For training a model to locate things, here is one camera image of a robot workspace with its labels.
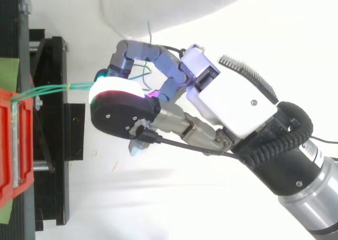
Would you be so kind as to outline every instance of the white backdrop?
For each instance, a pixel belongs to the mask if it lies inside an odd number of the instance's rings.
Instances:
[[[32,2],[31,27],[69,42],[69,82],[91,81],[108,66],[120,37],[103,21],[100,0]],[[338,140],[337,8],[337,0],[240,0],[154,33],[153,43],[198,43],[246,60],[280,100],[308,112],[314,135]],[[146,80],[159,88],[164,77],[154,70]],[[86,100],[69,93],[70,102]],[[186,99],[179,104],[198,115]],[[71,218],[62,227],[45,223],[37,239],[312,239],[240,163],[166,145],[130,157],[128,141],[100,133],[86,113],[84,161],[70,167]],[[337,154],[338,147],[320,145]]]

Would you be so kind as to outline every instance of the robotic hand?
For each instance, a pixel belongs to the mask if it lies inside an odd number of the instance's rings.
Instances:
[[[279,102],[242,62],[227,56],[213,62],[196,44],[181,51],[180,59],[173,49],[121,41],[90,90],[93,125],[124,139],[240,160],[315,239],[338,239],[338,166],[309,140],[313,125],[307,114]],[[127,79],[134,60],[151,61],[168,78],[157,97],[144,95]],[[220,129],[174,103],[185,89],[187,99]],[[155,129],[173,132],[187,144],[164,139]]]

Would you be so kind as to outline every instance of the coiled cable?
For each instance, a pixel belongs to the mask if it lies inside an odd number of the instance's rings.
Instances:
[[[283,153],[299,147],[312,135],[313,124],[305,111],[295,104],[284,101],[280,102],[278,107],[290,120],[296,119],[299,122],[299,125],[281,137],[254,149],[252,152],[240,155],[242,162],[252,169]]]

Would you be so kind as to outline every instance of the red container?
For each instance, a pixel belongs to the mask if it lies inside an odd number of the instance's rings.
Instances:
[[[13,189],[11,93],[0,89],[0,208],[25,191],[34,182],[33,173],[33,99],[20,101],[19,135],[20,181]]]
[[[0,208],[14,197],[11,96],[12,93],[0,89]]]

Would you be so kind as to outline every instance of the green tape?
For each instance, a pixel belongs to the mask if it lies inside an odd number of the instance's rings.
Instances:
[[[16,92],[19,59],[0,58],[0,88]]]
[[[11,218],[13,200],[11,199],[0,209],[0,224],[8,224]]]

